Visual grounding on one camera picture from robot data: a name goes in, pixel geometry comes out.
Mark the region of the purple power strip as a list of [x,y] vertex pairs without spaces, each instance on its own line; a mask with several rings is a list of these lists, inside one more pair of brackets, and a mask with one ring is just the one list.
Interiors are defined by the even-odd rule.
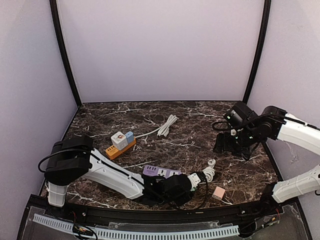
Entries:
[[172,169],[163,168],[163,167],[145,165],[142,173],[149,177],[160,176],[167,179],[174,175],[180,175],[182,172],[179,170],[172,170]]

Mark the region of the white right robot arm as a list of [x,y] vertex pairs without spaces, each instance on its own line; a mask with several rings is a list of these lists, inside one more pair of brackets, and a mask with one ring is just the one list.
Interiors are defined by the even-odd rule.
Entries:
[[[244,102],[238,101],[223,116],[223,121],[212,124],[217,131],[213,151],[229,152],[248,161],[257,147],[268,139],[293,144],[316,155],[320,154],[320,129],[286,110],[267,106],[258,115]],[[255,213],[266,217],[275,204],[320,189],[320,167],[288,180],[270,183],[255,205]]]

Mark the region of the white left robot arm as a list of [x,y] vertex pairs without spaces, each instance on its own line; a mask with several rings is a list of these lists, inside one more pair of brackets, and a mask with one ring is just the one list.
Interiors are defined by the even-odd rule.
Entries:
[[173,199],[161,192],[155,178],[131,172],[112,162],[93,146],[88,136],[56,142],[50,155],[38,163],[38,170],[48,182],[48,203],[60,218],[71,213],[65,203],[67,188],[85,178],[108,187],[132,201],[148,205],[172,204]]

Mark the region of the white cube adapter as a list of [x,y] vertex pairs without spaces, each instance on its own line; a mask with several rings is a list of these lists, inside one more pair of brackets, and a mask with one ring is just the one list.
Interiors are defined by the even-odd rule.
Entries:
[[118,131],[116,132],[114,135],[111,136],[111,141],[112,144],[119,150],[123,150],[125,147],[127,147],[128,142],[126,139],[125,134],[123,134],[122,132]]

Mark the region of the green charger plug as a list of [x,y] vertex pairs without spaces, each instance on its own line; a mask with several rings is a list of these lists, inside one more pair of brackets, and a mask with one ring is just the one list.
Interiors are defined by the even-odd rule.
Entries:
[[193,187],[190,191],[195,193],[197,190],[198,190],[197,187]]

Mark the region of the orange power strip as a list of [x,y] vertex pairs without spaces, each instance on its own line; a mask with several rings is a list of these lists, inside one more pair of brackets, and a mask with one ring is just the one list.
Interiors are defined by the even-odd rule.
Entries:
[[130,142],[125,148],[123,148],[122,150],[118,150],[114,145],[110,146],[109,148],[107,148],[105,150],[105,153],[107,155],[107,157],[110,160],[114,160],[117,157],[119,157],[120,155],[122,155],[123,153],[125,153],[127,150],[129,150],[130,148],[132,148],[133,146],[135,146],[137,143],[136,138],[133,138],[133,141]]

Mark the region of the blue charger plug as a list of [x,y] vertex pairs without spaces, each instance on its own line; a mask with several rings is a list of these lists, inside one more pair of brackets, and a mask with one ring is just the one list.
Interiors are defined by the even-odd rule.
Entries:
[[135,136],[132,131],[128,131],[127,133],[125,133],[125,137],[129,145],[135,140]]

